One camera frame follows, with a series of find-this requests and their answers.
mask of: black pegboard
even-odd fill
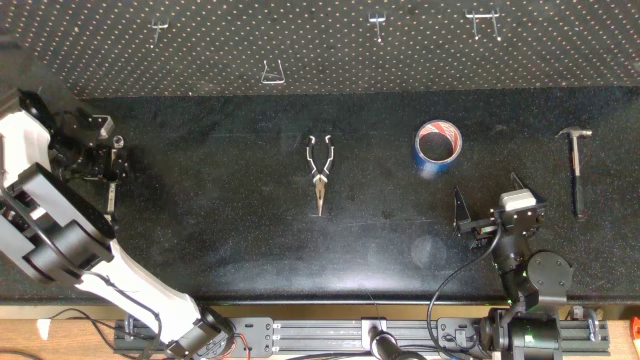
[[[498,32],[465,10],[499,10]],[[386,13],[382,39],[369,15]],[[0,0],[78,97],[640,85],[640,2]],[[169,21],[153,46],[152,20]],[[261,84],[267,60],[286,81]]]

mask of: pliers handle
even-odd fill
[[[329,157],[327,158],[327,162],[322,168],[322,173],[318,172],[318,167],[315,164],[313,159],[314,157],[314,145],[316,143],[316,138],[313,136],[309,136],[309,145],[307,145],[307,161],[309,162],[309,170],[311,170],[311,177],[313,178],[313,183],[315,184],[318,180],[322,180],[325,183],[328,181],[329,171],[331,170],[331,166],[333,165],[333,144],[331,143],[331,135],[327,135],[324,138],[324,141],[327,143],[327,147],[329,148]]]

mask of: hammer head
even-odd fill
[[[584,137],[588,137],[591,136],[591,134],[593,133],[593,131],[591,130],[582,130],[577,126],[569,126],[566,129],[563,129],[562,131],[560,131],[558,133],[558,135],[556,135],[556,137],[562,135],[562,134],[569,134],[570,137],[574,138],[574,137],[579,137],[579,136],[584,136]]]

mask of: black tabletop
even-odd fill
[[[135,172],[118,204],[118,241],[176,289],[208,303],[426,302],[479,254],[453,236],[453,188],[478,217],[515,171],[547,198],[531,240],[575,266],[573,302],[640,302],[640,89],[482,90],[356,95],[99,99]],[[445,119],[463,147],[439,177],[417,176],[412,146]],[[580,140],[588,220],[571,213],[568,138]],[[309,135],[331,134],[335,162],[317,216]],[[97,206],[106,189],[72,186]],[[0,257],[5,303],[100,302],[31,281]],[[443,301],[504,301],[485,260]]]

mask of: blue tape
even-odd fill
[[[422,151],[420,151],[420,139],[431,132],[438,132],[449,139],[453,148],[453,155],[451,155],[451,157],[442,161],[434,161],[427,158]],[[413,144],[413,157],[416,161],[416,165],[418,166],[418,174],[425,179],[432,179],[438,173],[445,171],[449,166],[451,166],[453,160],[458,157],[461,150],[462,135],[457,127],[444,120],[429,121],[422,125],[420,130],[418,130],[415,143]]]

